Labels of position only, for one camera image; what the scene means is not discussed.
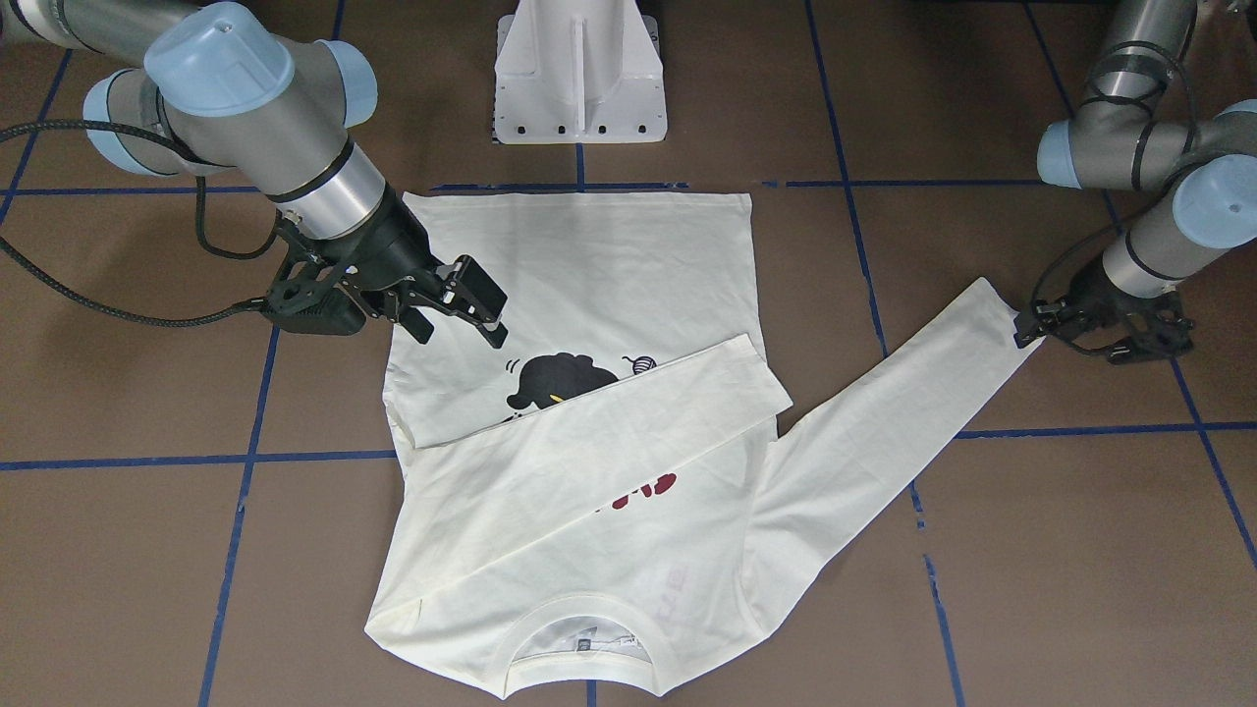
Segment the black elephant graphic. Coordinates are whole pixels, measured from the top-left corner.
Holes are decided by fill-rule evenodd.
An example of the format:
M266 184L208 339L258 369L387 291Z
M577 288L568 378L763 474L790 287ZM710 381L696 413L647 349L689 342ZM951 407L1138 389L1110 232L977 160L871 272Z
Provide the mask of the black elephant graphic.
M520 369L519 391L508 395L507 404L515 410L524 410L529 405L544 410L617 380L620 379L615 374L595 366L593 359L585 355L559 352L538 356Z

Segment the white mounting base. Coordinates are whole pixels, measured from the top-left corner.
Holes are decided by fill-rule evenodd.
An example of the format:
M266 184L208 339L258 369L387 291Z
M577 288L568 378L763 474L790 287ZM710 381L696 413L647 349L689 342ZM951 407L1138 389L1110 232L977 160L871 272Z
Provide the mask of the white mounting base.
M520 0L498 21L494 135L507 145L657 142L659 24L634 0Z

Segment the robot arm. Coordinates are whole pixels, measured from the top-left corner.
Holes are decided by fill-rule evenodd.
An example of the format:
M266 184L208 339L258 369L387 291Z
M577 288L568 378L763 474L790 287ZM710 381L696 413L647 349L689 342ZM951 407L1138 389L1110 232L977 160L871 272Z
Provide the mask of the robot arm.
M1128 336L1100 350L1112 364L1185 353L1193 323L1175 287L1257 238L1257 101L1203 123L1194 104L1187 125L1153 120L1182 73L1178 58L1195 11L1194 0L1124 0L1077 117L1043 135L1043 181L1163 196L1073 277L1063 297L1047 302L1036 291L1017 320L1019 346L1045 335L1072 342L1120 325Z
M0 13L0 42L44 39L145 67L97 84L84 117L156 132L196 159L89 131L113 164L153 176L236 167L275 204L289 253L263 313L280 328L349 335L383 317L427 342L434 327L417 309L427 307L502 346L507 296L471 257L432 255L347 132L375 109L375 74L353 47L277 38L235 3L14 0Z

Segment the light blue joint cap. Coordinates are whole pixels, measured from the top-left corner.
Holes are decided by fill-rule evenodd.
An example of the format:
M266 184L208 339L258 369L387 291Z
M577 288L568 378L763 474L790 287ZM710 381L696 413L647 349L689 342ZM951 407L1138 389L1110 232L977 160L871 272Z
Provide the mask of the light blue joint cap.
M1174 194L1174 223L1205 248L1257 238L1257 157L1227 155L1189 174Z
M319 39L316 44L327 47L341 69L341 83L344 84L344 127L367 122L380 101L380 86L371 62L348 42Z
M83 99L84 121L112 122L109 118L109 87L113 86L113 79L131 70L134 69L113 72L108 78L97 82L97 84L92 87L92 91L87 92L87 98ZM134 157L131 156L131 152L127 152L127 148L122 145L122 138L119 138L116 132L89 130L87 131L87 138L92 141L92 145L102 157L108 160L109 164L119 170L145 176L170 176L155 172L141 165Z
M1055 122L1043 131L1038 141L1038 179L1056 186L1082 189L1070 151L1070 121Z
M170 28L148 48L145 69L166 102L204 117L265 106L293 81L293 57L236 3L215 3Z
M1218 113L1218 116L1224 116L1227 113L1257 113L1257 98L1249 98L1247 101L1241 101L1234 106L1227 106L1221 113Z

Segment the neckline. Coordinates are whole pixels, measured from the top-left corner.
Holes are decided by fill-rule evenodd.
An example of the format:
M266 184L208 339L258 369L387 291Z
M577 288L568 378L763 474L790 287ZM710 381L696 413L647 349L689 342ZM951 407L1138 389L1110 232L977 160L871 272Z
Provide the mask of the neckline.
M515 659L541 629L573 616L601 616L637 637L650 662L616 653L554 653ZM503 635L491 659L489 681L505 698L513 692L558 681L601 679L631 684L655 696L678 683L676 657L664 632L640 609L605 594L572 594L520 616Z

